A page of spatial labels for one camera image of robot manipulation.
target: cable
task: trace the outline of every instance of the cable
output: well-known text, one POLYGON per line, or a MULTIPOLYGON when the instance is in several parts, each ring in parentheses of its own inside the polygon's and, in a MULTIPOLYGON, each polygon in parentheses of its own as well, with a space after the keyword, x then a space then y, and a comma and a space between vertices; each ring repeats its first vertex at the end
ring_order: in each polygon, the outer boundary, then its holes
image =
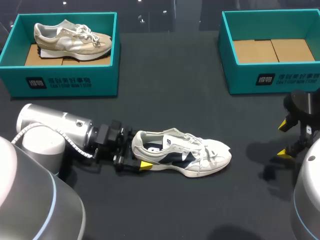
POLYGON ((91 159, 93 158, 93 155, 82 151, 62 130, 60 130, 59 128, 55 128, 55 127, 51 127, 48 126, 46 124, 40 123, 40 122, 35 122, 32 123, 28 126, 26 126, 24 129, 22 129, 16 136, 15 138, 11 141, 12 144, 16 144, 17 141, 24 135, 26 134, 26 132, 28 132, 30 129, 35 128, 35 127, 39 127, 39 126, 44 126, 47 128, 50 128, 51 130, 55 131, 56 133, 60 134, 70 145, 71 147, 73 147, 79 154, 81 154, 82 156, 84 156, 87 159, 91 159))

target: teal box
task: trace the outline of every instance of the teal box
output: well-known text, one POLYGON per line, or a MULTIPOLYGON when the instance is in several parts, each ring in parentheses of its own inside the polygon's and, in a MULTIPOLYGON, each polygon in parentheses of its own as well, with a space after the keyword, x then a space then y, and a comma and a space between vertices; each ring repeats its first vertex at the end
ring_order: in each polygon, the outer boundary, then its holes
POLYGON ((320 88, 318 9, 224 11, 218 48, 230 94, 320 88), (235 40, 305 39, 315 61, 239 63, 235 40))
POLYGON ((116 96, 120 48, 116 12, 19 14, 0 56, 0 78, 14 98, 116 96), (110 64, 24 66, 35 44, 35 23, 54 26, 64 19, 111 36, 110 64), (44 86, 31 88, 30 81, 44 86))

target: cardboard insert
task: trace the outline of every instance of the cardboard insert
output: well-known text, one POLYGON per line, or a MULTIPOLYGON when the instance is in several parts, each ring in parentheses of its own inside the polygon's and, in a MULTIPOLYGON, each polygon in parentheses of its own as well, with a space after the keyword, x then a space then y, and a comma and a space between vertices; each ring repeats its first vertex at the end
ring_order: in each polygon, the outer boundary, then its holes
POLYGON ((109 65, 110 55, 101 59, 92 61, 77 61, 71 58, 49 58, 42 59, 38 54, 38 46, 31 44, 25 66, 58 66, 58 65, 109 65))
POLYGON ((234 40, 233 45, 240 64, 315 61, 304 39, 234 40))

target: shoe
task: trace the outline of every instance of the shoe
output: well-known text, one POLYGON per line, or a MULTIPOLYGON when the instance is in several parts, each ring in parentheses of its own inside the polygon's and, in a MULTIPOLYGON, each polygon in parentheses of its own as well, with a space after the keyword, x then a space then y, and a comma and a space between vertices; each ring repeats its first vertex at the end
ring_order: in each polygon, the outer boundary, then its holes
POLYGON ((229 147, 220 141, 202 139, 175 128, 163 132, 139 131, 132 140, 132 152, 152 164, 150 170, 173 169, 189 178, 220 171, 231 160, 229 147))
POLYGON ((112 46, 108 35, 92 32, 86 25, 64 20, 55 26, 34 25, 34 39, 41 58, 72 57, 89 61, 106 55, 112 46))

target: black table surface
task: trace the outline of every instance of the black table surface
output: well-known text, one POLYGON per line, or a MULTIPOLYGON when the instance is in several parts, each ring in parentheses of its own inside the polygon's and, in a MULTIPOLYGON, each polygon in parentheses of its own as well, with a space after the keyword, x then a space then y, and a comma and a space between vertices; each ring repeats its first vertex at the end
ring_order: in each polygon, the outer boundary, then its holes
POLYGON ((12 100, 0 81, 0 136, 8 140, 21 108, 33 103, 97 125, 115 119, 145 131, 177 128, 231 148, 229 166, 202 178, 171 170, 119 174, 111 165, 94 174, 73 166, 67 183, 85 206, 85 240, 294 238, 294 173, 272 160, 299 129, 278 131, 283 94, 229 95, 217 38, 215 31, 121 34, 117 98, 12 100))

